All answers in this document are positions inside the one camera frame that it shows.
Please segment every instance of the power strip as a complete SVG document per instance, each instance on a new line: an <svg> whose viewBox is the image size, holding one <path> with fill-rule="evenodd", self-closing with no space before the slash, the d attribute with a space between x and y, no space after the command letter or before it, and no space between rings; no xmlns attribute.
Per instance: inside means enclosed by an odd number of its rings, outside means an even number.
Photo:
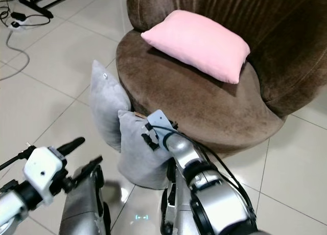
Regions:
<svg viewBox="0 0 327 235"><path fill-rule="evenodd" d="M24 26L21 25L29 25L31 22L29 21L29 19L27 18L24 21L18 20L18 19L14 19L14 22L17 22L20 26L19 27L14 27L12 24L8 25L8 28L10 30L16 31L16 32L21 32L26 30Z"/></svg>

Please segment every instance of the metal stand leg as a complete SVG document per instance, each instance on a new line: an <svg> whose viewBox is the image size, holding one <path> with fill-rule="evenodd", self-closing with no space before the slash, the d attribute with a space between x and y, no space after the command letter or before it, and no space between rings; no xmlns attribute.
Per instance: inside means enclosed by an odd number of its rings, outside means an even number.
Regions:
<svg viewBox="0 0 327 235"><path fill-rule="evenodd" d="M56 5L56 4L64 1L64 0L55 0L52 3L49 3L48 5L46 5L44 7L39 7L37 5L37 3L39 1L42 1L42 0L19 0L20 3L26 5L27 7L31 8L31 9L34 9L35 11L41 13L42 15L44 15L45 17L50 18L50 19L53 18L53 14L47 9L52 7L53 5Z"/></svg>

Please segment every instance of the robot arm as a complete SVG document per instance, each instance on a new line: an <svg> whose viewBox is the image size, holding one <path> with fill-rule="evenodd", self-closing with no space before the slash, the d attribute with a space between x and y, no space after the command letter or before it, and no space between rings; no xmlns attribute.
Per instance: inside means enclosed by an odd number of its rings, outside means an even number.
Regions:
<svg viewBox="0 0 327 235"><path fill-rule="evenodd" d="M190 206L199 233L248 235L258 232L251 205L192 142L174 133L176 130L163 112L155 111L148 116L148 122L156 131L160 147L172 153L191 191Z"/></svg>
<svg viewBox="0 0 327 235"><path fill-rule="evenodd" d="M65 169L65 156L84 141L80 137L58 149L29 146L21 154L28 159L24 167L26 181L18 184L12 180L0 189L0 235L13 234L30 210L35 210L42 204L50 205L61 189L69 193L90 175L102 157L87 164L74 179L66 178L68 171Z"/></svg>

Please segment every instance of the armchair backrest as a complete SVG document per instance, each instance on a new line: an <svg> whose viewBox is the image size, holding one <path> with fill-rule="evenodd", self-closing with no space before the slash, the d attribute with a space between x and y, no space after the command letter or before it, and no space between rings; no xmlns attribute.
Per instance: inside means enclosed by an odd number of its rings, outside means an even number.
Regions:
<svg viewBox="0 0 327 235"><path fill-rule="evenodd" d="M267 106L279 116L309 103L327 83L327 0L127 0L145 31L176 9L204 15L250 46Z"/></svg>

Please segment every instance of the tile floor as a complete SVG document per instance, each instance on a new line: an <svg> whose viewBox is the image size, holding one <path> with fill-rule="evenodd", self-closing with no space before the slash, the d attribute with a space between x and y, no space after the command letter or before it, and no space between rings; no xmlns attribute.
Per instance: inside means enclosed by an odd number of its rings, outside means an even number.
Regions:
<svg viewBox="0 0 327 235"><path fill-rule="evenodd" d="M34 13L17 1L10 6ZM10 40L31 62L21 74L0 82L0 162L24 149L25 142L59 146L82 135L86 143L68 157L67 168L73 171L103 155L112 234L159 234L161 191L134 186L118 173L119 154L101 140L88 106L92 61L98 59L117 76L115 49L132 29L126 0L67 0L51 11L55 18L49 25L14 33ZM0 77L26 61L6 48L7 35L1 26ZM327 187L321 183L327 175L326 138L327 92L322 92L290 115L271 139L225 160L249 193L259 228L273 235L327 234ZM0 185L22 180L23 165L1 171ZM64 201L60 194L51 206L31 212L16 234L58 234ZM135 215L150 219L135 221Z"/></svg>

